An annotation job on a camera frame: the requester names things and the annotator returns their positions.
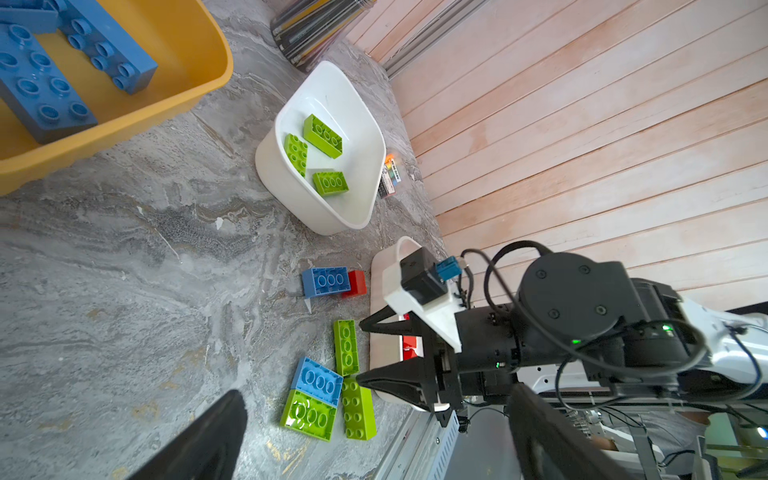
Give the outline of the red lego brick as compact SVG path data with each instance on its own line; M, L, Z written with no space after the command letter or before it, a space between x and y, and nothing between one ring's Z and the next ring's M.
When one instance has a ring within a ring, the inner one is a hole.
M401 337L402 359L410 360L423 357L423 342L419 336L403 335Z

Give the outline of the blue lego brick pair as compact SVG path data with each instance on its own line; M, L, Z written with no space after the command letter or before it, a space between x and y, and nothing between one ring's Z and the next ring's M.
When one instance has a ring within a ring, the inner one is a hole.
M34 34L63 34L114 85L136 94L148 87L157 62L97 1L3 1L1 21Z

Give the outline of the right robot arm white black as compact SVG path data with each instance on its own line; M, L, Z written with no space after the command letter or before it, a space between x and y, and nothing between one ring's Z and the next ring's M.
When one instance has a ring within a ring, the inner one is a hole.
M358 383L433 413L460 411L470 397L506 403L524 369L580 363L611 402L644 398L694 404L767 395L767 318L705 308L670 286L522 240L536 260L505 301L472 303L501 280L498 257L481 282L463 256L417 249L383 272L382 309L360 322L370 334L412 336L421 354L373 368Z

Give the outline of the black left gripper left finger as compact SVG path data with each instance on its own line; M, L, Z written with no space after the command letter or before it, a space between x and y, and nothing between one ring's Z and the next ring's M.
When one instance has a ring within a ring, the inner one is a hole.
M130 479L232 479L247 420L242 394L229 390Z

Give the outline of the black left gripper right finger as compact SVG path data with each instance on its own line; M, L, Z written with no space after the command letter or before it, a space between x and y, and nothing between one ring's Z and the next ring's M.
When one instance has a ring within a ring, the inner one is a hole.
M508 398L508 422L524 479L629 479L560 412L523 384Z

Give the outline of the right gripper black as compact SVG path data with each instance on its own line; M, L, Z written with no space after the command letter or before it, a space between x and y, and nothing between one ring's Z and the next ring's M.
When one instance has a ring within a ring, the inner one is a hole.
M422 336L424 358L409 359L358 374L361 386L392 395L427 412L460 410L466 397L480 403L504 405L509 398L513 372L520 365L521 348L512 324L514 308L502 305L473 308L456 314L462 351L451 350L428 326L400 320L394 310L379 310L359 322L367 333Z

